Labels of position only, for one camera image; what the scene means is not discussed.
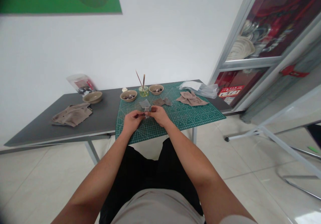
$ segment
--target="black shorts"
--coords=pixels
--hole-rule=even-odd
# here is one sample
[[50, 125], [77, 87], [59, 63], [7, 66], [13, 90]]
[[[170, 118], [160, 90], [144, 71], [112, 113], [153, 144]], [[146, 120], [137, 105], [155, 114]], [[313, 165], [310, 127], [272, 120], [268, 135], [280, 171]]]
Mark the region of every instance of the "black shorts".
[[99, 223], [111, 223], [127, 201], [149, 188], [175, 190], [203, 215], [196, 189], [168, 138], [163, 142], [158, 160], [146, 159], [133, 147], [126, 147], [114, 184], [101, 208]]

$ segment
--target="gray table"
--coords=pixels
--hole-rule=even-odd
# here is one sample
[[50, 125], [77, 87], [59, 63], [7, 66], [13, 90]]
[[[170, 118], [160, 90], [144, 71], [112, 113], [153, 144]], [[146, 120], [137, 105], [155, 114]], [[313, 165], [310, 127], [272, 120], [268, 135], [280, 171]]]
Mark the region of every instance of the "gray table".
[[[12, 137], [5, 146], [47, 146], [86, 141], [86, 148], [93, 162], [96, 164], [99, 158], [92, 140], [109, 138], [110, 135], [115, 133], [116, 118], [120, 103], [119, 96], [122, 93], [121, 89], [101, 90], [101, 92], [103, 93], [103, 100], [91, 105], [93, 113], [78, 126], [56, 126], [50, 123], [51, 118], [55, 114], [63, 111], [69, 105], [83, 103], [82, 96], [78, 93], [64, 94]], [[221, 112], [227, 112], [232, 109], [221, 98], [208, 98], [208, 101]], [[194, 143], [196, 143], [196, 128], [193, 128], [192, 139]]]

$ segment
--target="brown fabric piece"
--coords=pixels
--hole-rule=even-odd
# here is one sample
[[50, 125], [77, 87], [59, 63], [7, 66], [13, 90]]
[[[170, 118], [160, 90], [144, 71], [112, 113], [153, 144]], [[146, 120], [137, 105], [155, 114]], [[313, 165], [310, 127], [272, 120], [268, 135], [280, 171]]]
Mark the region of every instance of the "brown fabric piece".
[[162, 106], [165, 104], [165, 102], [162, 99], [157, 99], [153, 101], [153, 104], [157, 106]]
[[52, 118], [52, 124], [72, 127], [79, 125], [92, 114], [92, 111], [88, 108], [89, 105], [90, 103], [82, 103], [68, 106]]
[[172, 102], [168, 98], [163, 99], [163, 101], [165, 102], [166, 105], [169, 105], [169, 106], [173, 105]]
[[177, 99], [177, 101], [181, 101], [183, 104], [188, 104], [191, 106], [199, 106], [199, 105], [207, 105], [208, 102], [201, 100], [199, 97], [197, 97], [194, 93], [194, 91], [191, 92], [181, 92], [181, 97]]

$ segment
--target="person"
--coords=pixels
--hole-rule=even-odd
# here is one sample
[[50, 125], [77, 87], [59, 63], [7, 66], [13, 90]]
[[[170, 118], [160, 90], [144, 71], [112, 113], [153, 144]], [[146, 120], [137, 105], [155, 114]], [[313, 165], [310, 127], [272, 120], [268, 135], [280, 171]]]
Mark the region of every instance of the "person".
[[[169, 135], [158, 160], [127, 145], [146, 115]], [[52, 224], [95, 223], [99, 212], [102, 224], [255, 223], [203, 152], [159, 106], [125, 116], [120, 136]]]

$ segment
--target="glass cabinet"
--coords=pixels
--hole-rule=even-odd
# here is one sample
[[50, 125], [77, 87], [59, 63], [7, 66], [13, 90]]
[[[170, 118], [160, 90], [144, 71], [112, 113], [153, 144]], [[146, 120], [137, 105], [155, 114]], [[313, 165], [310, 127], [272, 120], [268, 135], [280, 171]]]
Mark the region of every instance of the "glass cabinet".
[[[308, 26], [320, 21], [320, 12], [321, 0], [244, 0], [211, 80], [219, 84], [219, 97], [235, 110], [308, 33]], [[228, 96], [232, 87], [240, 91]]]

